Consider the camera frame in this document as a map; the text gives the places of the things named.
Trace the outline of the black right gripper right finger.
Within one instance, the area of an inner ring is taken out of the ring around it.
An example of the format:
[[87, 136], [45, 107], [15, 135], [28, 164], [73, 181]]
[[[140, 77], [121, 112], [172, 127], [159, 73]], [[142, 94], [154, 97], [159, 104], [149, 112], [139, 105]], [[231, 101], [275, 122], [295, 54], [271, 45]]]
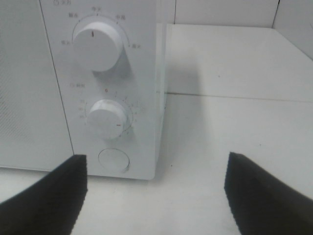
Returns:
[[242, 235], [311, 235], [313, 201], [243, 154], [228, 157], [224, 190]]

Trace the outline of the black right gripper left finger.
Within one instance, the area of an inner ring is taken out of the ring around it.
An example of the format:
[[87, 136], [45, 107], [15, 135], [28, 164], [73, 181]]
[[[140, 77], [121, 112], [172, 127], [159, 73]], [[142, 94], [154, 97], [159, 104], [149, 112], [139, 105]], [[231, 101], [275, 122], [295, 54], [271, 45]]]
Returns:
[[73, 155], [0, 204], [2, 235], [71, 234], [88, 192], [87, 157]]

